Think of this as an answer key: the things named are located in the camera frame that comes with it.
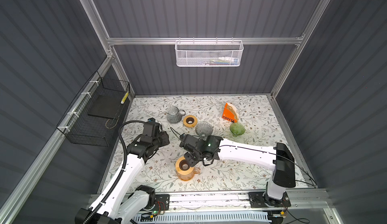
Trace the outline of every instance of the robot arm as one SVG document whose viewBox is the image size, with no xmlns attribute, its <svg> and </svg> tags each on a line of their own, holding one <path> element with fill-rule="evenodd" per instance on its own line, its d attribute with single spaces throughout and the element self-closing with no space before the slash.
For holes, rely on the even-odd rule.
<svg viewBox="0 0 387 224">
<path fill-rule="evenodd" d="M 294 158 L 283 143 L 276 147 L 260 147 L 236 143 L 219 136 L 208 136 L 206 141 L 189 134 L 180 136 L 180 147 L 188 152 L 184 154 L 191 167 L 200 161 L 238 160 L 259 165 L 273 171 L 268 181 L 265 200 L 268 203 L 281 203 L 286 188 L 296 186 Z"/>
<path fill-rule="evenodd" d="M 88 218 L 89 221 L 87 222 L 89 224 L 126 224 L 140 210 L 151 209 L 156 199 L 154 188 L 141 185 L 126 201 L 123 198 L 146 161 L 153 157 L 159 147 L 166 146 L 169 143 L 169 136 L 165 131 L 162 131 L 162 126 L 159 123 L 156 123 L 153 118 L 145 122 L 143 133 L 127 147 L 127 163 L 125 166 L 121 163 L 119 167 L 119 170 L 123 169 L 124 172 L 117 185 L 111 189 L 115 180 L 119 177 L 120 171 L 116 172 L 108 186 L 90 205 L 88 210 L 83 208 L 79 210 L 75 217 L 75 223 L 83 224 L 87 217 L 91 215 L 91 212 L 99 205 L 99 209 L 92 215 L 92 218 Z"/>
</svg>

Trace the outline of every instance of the table surface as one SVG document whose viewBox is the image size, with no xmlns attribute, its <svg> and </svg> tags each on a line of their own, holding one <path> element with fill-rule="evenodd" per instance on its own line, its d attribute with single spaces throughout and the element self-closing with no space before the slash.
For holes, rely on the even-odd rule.
<svg viewBox="0 0 387 224">
<path fill-rule="evenodd" d="M 229 129 L 231 122 L 221 118 L 226 102 L 237 108 L 239 122 L 246 129 L 245 134 L 233 137 Z M 199 163 L 196 167 L 201 169 L 201 173 L 195 174 L 189 181 L 180 180 L 176 175 L 175 163 L 185 151 L 179 147 L 180 141 L 170 128 L 180 134 L 195 135 L 196 133 L 194 128 L 185 127 L 183 121 L 175 124 L 167 122 L 165 112 L 170 106 L 185 110 L 187 115 L 195 115 L 198 121 L 210 123 L 213 126 L 213 135 L 250 145 L 276 146 L 277 142 L 281 142 L 289 147 L 265 95 L 134 98 L 127 120 L 147 120 L 154 117 L 169 134 L 170 144 L 160 148 L 156 155 L 148 160 L 128 192 L 133 192 L 142 184 L 155 188 L 156 192 L 265 189 L 266 182 L 271 177 L 271 171 L 234 160 L 215 160 L 212 165 L 206 167 Z M 142 131 L 142 124 L 126 125 L 122 134 L 125 144 L 130 144 Z M 122 159 L 122 146 L 118 144 L 104 181 L 104 188 L 117 171 Z M 300 169 L 298 167 L 295 169 L 296 180 L 305 181 Z M 296 188 L 307 188 L 307 185 L 296 182 Z"/>
</svg>

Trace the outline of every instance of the aluminum frame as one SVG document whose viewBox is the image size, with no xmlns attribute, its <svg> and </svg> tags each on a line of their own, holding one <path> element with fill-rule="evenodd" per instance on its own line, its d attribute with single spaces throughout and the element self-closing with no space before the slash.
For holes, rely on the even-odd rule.
<svg viewBox="0 0 387 224">
<path fill-rule="evenodd" d="M 193 94 L 193 95 L 137 95 L 137 98 L 146 98 L 146 97 L 189 97 L 189 96 L 238 96 L 238 95 L 270 95 L 270 93 L 260 93 L 260 94 Z"/>
<path fill-rule="evenodd" d="M 344 224 L 336 208 L 324 208 L 329 224 Z"/>
<path fill-rule="evenodd" d="M 241 37 L 241 38 L 108 38 L 109 45 L 174 45 L 179 40 L 194 40 L 195 43 L 229 43 L 242 41 L 244 45 L 300 45 L 303 37 Z"/>
<path fill-rule="evenodd" d="M 251 208 L 249 192 L 262 190 L 231 190 L 208 192 L 169 192 L 170 208 L 166 212 L 208 212 L 235 210 L 278 210 L 278 207 Z M 287 189 L 292 206 L 289 209 L 333 208 L 325 189 Z M 91 195 L 89 205 L 99 195 Z"/>
<path fill-rule="evenodd" d="M 299 56 L 301 55 L 302 51 L 305 48 L 305 45 L 307 44 L 310 36 L 312 35 L 314 29 L 317 26 L 317 23 L 320 21 L 322 14 L 324 13 L 325 9 L 327 8 L 329 2 L 331 0 L 320 0 L 317 4 L 317 7 L 315 11 L 312 14 L 312 17 L 310 18 L 309 22 L 307 23 L 307 26 L 303 33 L 303 39 L 299 46 L 297 46 L 292 54 L 290 55 L 288 62 L 286 63 L 283 71 L 278 77 L 278 80 L 276 84 L 274 85 L 274 88 L 271 92 L 272 96 L 274 98 L 277 97 L 279 91 L 281 90 L 282 86 L 285 83 L 285 80 L 288 78 L 290 71 L 292 70 L 293 66 L 296 64 Z"/>
<path fill-rule="evenodd" d="M 113 69 L 116 72 L 119 80 L 122 81 L 129 81 L 128 76 L 126 75 L 123 66 L 121 64 L 121 61 L 117 55 L 117 52 L 115 51 L 114 47 L 108 44 L 107 39 L 109 38 L 108 31 L 106 30 L 104 23 L 102 21 L 101 16 L 98 13 L 97 7 L 94 4 L 93 0 L 80 0 L 80 3 L 83 6 L 83 9 L 85 10 L 87 17 L 89 18 L 98 38 L 101 42 L 105 52 L 107 55 L 113 54 L 114 58 L 116 59 L 115 62 L 112 64 Z M 135 97 L 135 92 L 132 88 L 132 84 L 130 84 L 130 100 L 133 100 Z"/>
<path fill-rule="evenodd" d="M 82 91 L 83 93 L 88 92 L 91 89 L 94 85 L 93 81 L 96 81 L 99 78 L 99 75 L 104 76 L 106 74 L 112 62 L 113 57 L 111 55 L 105 58 L 104 62 L 98 69 L 98 73 L 95 73 L 90 79 L 89 83 Z M 79 98 L 75 101 L 69 111 L 74 111 L 80 105 L 84 97 L 86 97 L 86 94 L 80 94 Z M 71 115 L 67 114 L 61 121 L 60 125 L 66 125 L 70 118 Z M 46 145 L 40 151 L 39 155 L 36 157 L 27 172 L 24 174 L 23 178 L 4 203 L 3 207 L 0 209 L 1 224 L 11 224 L 14 221 L 44 171 L 51 163 L 51 160 L 54 158 L 64 139 L 65 136 L 58 129 L 56 129 L 51 135 L 51 138 L 47 141 Z"/>
</svg>

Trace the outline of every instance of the black wire basket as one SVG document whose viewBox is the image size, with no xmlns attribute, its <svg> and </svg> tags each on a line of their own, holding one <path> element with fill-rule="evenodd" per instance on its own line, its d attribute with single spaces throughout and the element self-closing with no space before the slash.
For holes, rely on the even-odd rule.
<svg viewBox="0 0 387 224">
<path fill-rule="evenodd" d="M 97 81 L 94 81 L 88 92 L 79 93 L 74 98 L 58 123 L 57 129 L 71 143 L 103 147 L 115 144 L 118 137 L 118 128 L 124 121 L 130 103 L 129 93 L 129 82 L 99 77 Z M 84 97 L 79 106 L 73 112 L 69 112 L 75 100 L 82 94 L 84 94 Z M 113 102 L 109 107 L 112 115 L 109 118 L 91 115 L 95 108 L 94 104 L 97 104 L 101 98 Z M 67 124 L 65 126 L 60 125 L 67 114 L 71 114 Z"/>
</svg>

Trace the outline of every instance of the white mesh basket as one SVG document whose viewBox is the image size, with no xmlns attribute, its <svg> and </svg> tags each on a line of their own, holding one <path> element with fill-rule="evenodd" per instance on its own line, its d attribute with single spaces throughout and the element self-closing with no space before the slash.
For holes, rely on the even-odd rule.
<svg viewBox="0 0 387 224">
<path fill-rule="evenodd" d="M 238 67 L 243 44 L 238 40 L 178 40 L 175 51 L 179 67 Z"/>
</svg>

